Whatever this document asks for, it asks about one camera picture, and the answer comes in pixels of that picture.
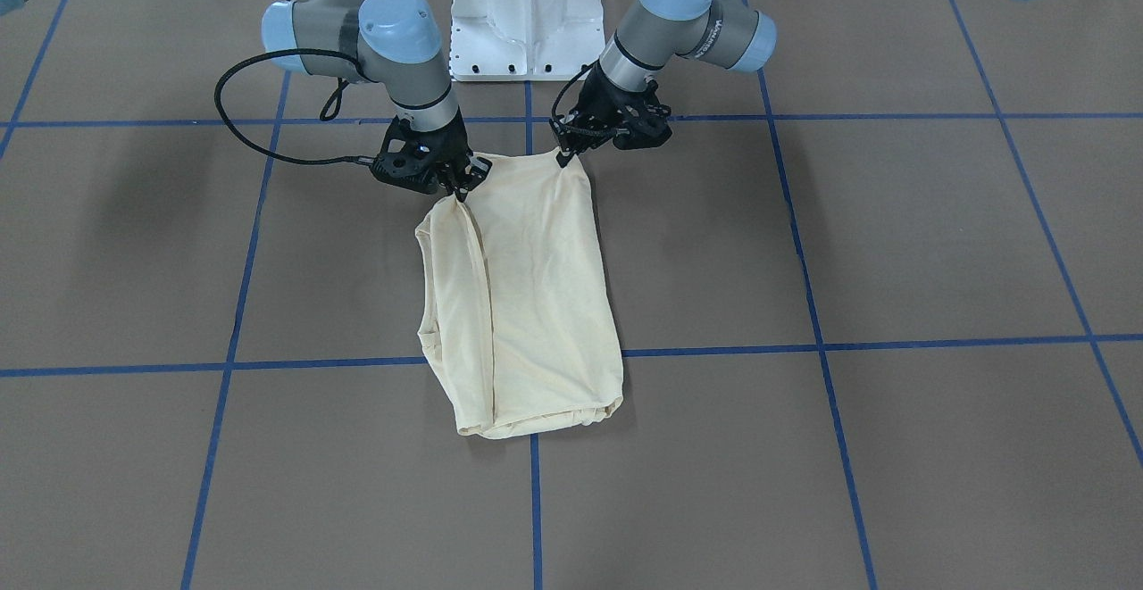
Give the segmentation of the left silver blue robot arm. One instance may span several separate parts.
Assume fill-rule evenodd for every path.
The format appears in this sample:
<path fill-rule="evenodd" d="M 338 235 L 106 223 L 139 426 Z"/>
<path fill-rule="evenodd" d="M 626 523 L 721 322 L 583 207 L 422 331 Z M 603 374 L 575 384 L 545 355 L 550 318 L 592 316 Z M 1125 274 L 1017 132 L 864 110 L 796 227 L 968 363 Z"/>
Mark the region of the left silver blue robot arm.
<path fill-rule="evenodd" d="M 772 58 L 777 27 L 743 0 L 634 0 L 604 51 L 576 78 L 575 105 L 551 111 L 555 162 L 612 144 L 658 148 L 671 137 L 671 109 L 657 96 L 657 75 L 674 58 L 756 73 Z"/>

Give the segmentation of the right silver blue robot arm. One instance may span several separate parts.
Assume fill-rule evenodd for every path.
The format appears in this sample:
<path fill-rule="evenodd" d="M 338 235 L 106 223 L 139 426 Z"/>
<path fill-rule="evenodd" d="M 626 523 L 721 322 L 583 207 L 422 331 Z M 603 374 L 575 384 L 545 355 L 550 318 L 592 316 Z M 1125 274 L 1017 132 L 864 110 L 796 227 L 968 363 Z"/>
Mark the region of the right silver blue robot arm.
<path fill-rule="evenodd" d="M 29 0 L 3 0 L 3 13 Z M 491 164 L 469 146 L 459 102 L 446 64 L 440 29 L 426 0 L 272 0 L 261 24 L 264 53 L 219 77 L 213 101 L 221 121 L 223 89 L 245 67 L 273 61 L 286 71 L 338 83 L 320 119 L 339 114 L 347 87 L 379 83 L 395 106 L 379 153 L 352 156 L 382 183 L 425 196 L 443 191 L 463 200 Z"/>

